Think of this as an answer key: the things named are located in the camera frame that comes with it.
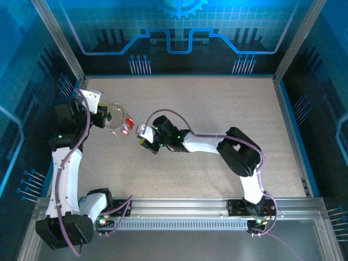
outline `work surface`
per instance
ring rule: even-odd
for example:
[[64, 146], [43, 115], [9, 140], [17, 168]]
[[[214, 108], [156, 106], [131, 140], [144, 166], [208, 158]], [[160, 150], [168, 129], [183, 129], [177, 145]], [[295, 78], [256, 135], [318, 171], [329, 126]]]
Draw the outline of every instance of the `work surface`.
[[[167, 108], [184, 116], [198, 133], [238, 127], [266, 156], [264, 188], [276, 197], [305, 196], [271, 78], [89, 79], [87, 89], [103, 91], [102, 101], [121, 103], [136, 126], [155, 110]], [[176, 115], [164, 114], [185, 128]], [[105, 187], [115, 197], [243, 197], [239, 177], [220, 155], [166, 148], [154, 155], [139, 145], [135, 130], [116, 138], [106, 128], [92, 127], [84, 143], [78, 196]]]

